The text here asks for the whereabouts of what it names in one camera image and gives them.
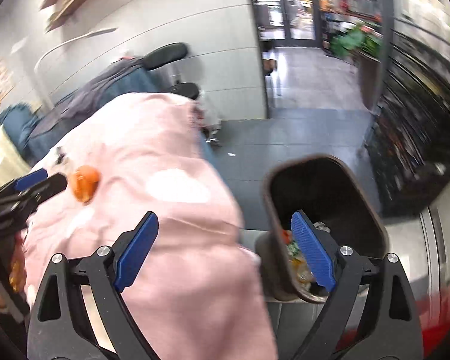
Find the person left hand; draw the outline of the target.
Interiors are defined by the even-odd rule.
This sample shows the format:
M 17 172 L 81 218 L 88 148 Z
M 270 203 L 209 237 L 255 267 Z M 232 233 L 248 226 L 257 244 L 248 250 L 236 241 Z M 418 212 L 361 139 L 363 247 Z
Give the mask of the person left hand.
M 0 240 L 0 312 L 21 316 L 29 312 L 23 237 L 20 232 Z

